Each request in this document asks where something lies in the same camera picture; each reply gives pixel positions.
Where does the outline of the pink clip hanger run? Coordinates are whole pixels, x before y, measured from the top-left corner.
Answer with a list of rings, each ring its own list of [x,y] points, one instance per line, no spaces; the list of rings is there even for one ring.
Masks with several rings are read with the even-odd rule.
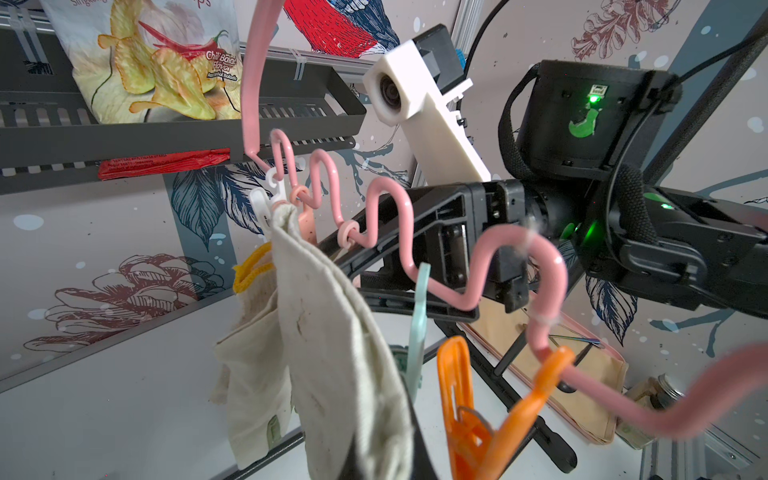
[[[243,67],[241,85],[241,121],[245,154],[262,169],[269,165],[258,156],[261,150],[260,117],[257,112],[260,99],[261,78],[266,61],[266,54],[271,42],[273,27],[285,1],[257,1],[254,10]],[[274,163],[277,176],[284,174],[283,160],[288,162],[290,173],[295,173],[292,145],[281,130],[270,133]],[[380,190],[388,192],[399,208],[401,233],[399,236],[401,262],[403,267],[414,267],[412,259],[412,239],[414,215],[410,197],[397,183],[386,186],[387,178],[379,178],[370,186],[366,204],[369,222],[376,222],[378,216],[378,196]],[[564,379],[566,383],[588,397],[620,419],[632,425],[639,425],[647,433],[655,433],[669,439],[687,439],[699,434],[711,422],[722,416],[726,410],[740,402],[753,391],[767,386],[767,342],[748,345],[730,356],[722,358],[691,385],[690,390],[673,407],[665,411],[641,409],[624,395],[609,389],[591,377],[584,376],[572,364],[566,362],[567,349],[551,350],[546,342],[550,327],[559,319],[559,313],[566,295],[567,271],[559,251],[548,240],[533,230],[518,225],[500,225],[491,227],[483,233],[470,259],[468,284],[464,293],[458,293],[442,283],[430,280],[428,291],[449,305],[460,310],[478,306],[482,289],[493,255],[501,247],[512,246],[522,251],[525,256],[533,256],[538,262],[543,292],[537,294],[531,304],[531,319],[526,335],[528,345],[542,365],[537,374],[546,374],[543,380]],[[521,436],[532,425],[535,402],[546,403],[543,390],[534,388],[529,397],[524,398],[513,408],[509,420],[518,422],[507,425],[497,432],[497,438],[491,442],[487,454],[487,468],[477,470],[477,479],[490,479],[507,460],[502,459],[502,452],[513,453],[513,447],[519,444]]]

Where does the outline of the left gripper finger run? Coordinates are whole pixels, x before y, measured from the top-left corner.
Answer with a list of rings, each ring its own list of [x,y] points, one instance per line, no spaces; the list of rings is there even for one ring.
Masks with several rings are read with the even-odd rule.
[[[414,408],[407,393],[356,398],[353,433],[355,479],[435,479]]]

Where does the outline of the black clothes rack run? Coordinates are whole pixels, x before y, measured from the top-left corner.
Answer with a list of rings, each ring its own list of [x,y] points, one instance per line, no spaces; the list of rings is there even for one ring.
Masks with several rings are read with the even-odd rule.
[[[433,269],[430,316],[476,319],[482,298],[500,296],[530,315],[527,343],[550,369],[501,429],[481,426],[469,404],[467,345],[440,350],[450,464],[459,478],[502,472],[536,421],[545,388],[564,381],[621,420],[669,439],[699,434],[767,383],[767,346],[755,343],[709,367],[664,411],[645,409],[551,351],[570,285],[558,250],[569,240],[583,269],[631,296],[693,310],[767,314],[764,210],[645,182],[637,163],[679,101],[683,80],[659,70],[544,60],[521,81],[531,89],[522,126],[503,115],[498,138],[509,172],[491,179],[450,103],[470,86],[450,36],[438,25],[381,57],[363,82],[379,119],[403,129],[427,184],[371,182],[365,209],[341,210],[335,162],[309,160],[309,184],[279,199],[253,194],[271,220],[274,300],[313,476],[424,479],[434,470],[411,403],[372,311],[419,309],[408,292]],[[356,287],[378,261],[406,292]]]

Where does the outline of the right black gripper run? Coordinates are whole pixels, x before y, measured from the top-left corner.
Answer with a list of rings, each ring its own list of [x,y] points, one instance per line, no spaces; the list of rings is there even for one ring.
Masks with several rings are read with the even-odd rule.
[[[498,224],[527,226],[540,211],[535,194],[516,180],[420,187],[408,194],[415,216],[415,263],[430,264],[431,278],[458,292],[468,284],[472,251],[485,230]],[[371,249],[343,251],[336,235],[323,239],[319,248],[349,278],[359,278],[372,311],[409,315],[414,283],[400,261],[398,212],[389,195],[381,199],[378,233]],[[527,265],[513,248],[502,247],[493,255],[482,295],[508,313],[528,304]]]

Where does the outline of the green-striped leather glove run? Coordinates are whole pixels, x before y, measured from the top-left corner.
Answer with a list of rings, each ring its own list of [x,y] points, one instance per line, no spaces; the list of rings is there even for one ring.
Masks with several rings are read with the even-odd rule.
[[[272,220],[279,325],[310,477],[410,478],[410,400],[370,308],[302,239],[296,207],[278,206]]]

